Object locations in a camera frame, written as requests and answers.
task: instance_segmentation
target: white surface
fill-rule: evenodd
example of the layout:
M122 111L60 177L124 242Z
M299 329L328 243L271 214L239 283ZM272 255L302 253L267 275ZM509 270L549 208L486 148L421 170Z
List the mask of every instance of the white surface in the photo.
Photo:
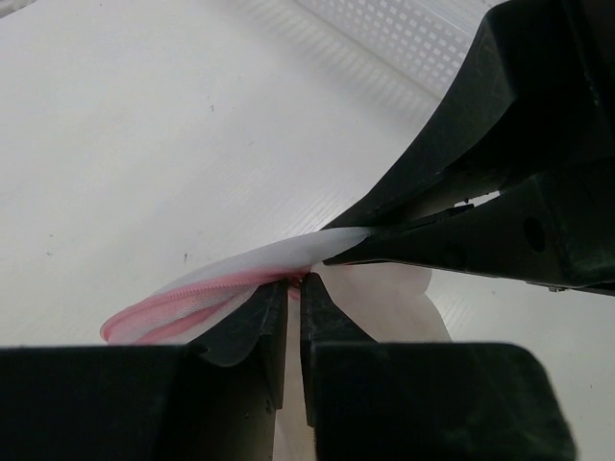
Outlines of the white surface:
M440 98L489 9L485 0L297 1Z
M318 229L437 103L284 0L39 0L0 20L0 61L3 345L101 343L170 280ZM442 273L429 294L454 339L534 351L582 459L611 457L613 300Z

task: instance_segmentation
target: white plastic grid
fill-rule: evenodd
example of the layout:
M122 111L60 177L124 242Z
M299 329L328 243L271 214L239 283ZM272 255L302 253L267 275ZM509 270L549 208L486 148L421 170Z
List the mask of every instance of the white plastic grid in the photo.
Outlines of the white plastic grid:
M480 19L502 0L298 0L381 59L443 97Z

